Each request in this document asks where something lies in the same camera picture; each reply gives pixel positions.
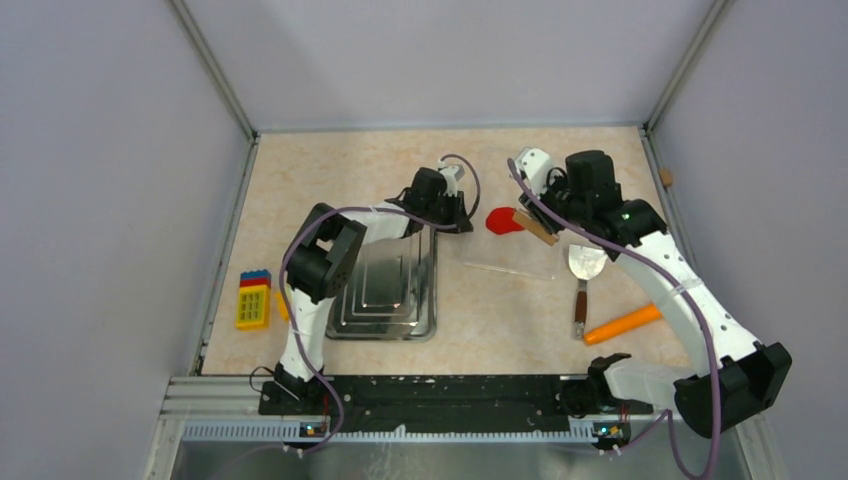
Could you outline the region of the red dough piece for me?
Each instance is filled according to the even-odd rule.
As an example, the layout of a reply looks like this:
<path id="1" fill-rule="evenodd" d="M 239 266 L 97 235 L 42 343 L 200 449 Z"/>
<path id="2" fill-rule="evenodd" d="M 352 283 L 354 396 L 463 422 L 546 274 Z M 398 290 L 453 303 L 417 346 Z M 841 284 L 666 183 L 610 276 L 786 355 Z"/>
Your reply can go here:
<path id="1" fill-rule="evenodd" d="M 524 231 L 525 227 L 514 220 L 516 212 L 513 207 L 492 209 L 485 219 L 486 229 L 498 236 Z"/>

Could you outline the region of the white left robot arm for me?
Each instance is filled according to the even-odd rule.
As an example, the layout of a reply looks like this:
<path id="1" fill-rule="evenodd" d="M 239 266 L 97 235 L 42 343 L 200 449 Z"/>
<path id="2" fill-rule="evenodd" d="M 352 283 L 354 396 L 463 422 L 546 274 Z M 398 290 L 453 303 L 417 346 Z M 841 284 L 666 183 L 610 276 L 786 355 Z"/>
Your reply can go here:
<path id="1" fill-rule="evenodd" d="M 333 208 L 318 203 L 310 211 L 279 273 L 288 288 L 283 298 L 290 325 L 273 382 L 292 410 L 308 413 L 319 404 L 330 311 L 352 279 L 364 246 L 406 239 L 425 228 L 472 231 L 476 208 L 466 205 L 460 189 L 464 174 L 463 166 L 442 162 L 437 168 L 420 168 L 410 186 L 375 205 Z"/>

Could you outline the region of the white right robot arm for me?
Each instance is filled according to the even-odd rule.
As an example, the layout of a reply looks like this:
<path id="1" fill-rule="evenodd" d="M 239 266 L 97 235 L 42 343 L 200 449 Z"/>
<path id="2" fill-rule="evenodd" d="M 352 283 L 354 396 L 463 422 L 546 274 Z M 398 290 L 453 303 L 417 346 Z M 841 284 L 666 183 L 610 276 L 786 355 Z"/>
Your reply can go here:
<path id="1" fill-rule="evenodd" d="M 792 357 L 779 342 L 766 345 L 741 326 L 694 272 L 667 224 L 642 199 L 627 200 L 612 158 L 601 150 L 572 154 L 558 166 L 541 149 L 515 161 L 519 201 L 542 228 L 569 229 L 601 247 L 658 308 L 691 365 L 678 368 L 615 354 L 593 361 L 589 404 L 612 412 L 625 400 L 670 409 L 704 438 L 713 421 L 726 431 L 769 409 Z"/>

